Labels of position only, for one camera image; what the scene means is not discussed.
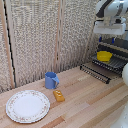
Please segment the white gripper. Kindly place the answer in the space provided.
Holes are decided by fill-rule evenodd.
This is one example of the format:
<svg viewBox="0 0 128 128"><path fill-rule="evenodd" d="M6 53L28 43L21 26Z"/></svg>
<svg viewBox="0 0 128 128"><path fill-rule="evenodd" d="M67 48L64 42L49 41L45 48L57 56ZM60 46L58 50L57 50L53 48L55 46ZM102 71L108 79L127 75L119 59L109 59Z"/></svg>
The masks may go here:
<svg viewBox="0 0 128 128"><path fill-rule="evenodd" d="M126 24L113 24L107 26L103 21L96 21L93 32L97 34L112 34L112 35L123 35L125 33ZM114 44L116 36L112 37L112 44ZM102 35L99 35L99 42L102 42Z"/></svg>

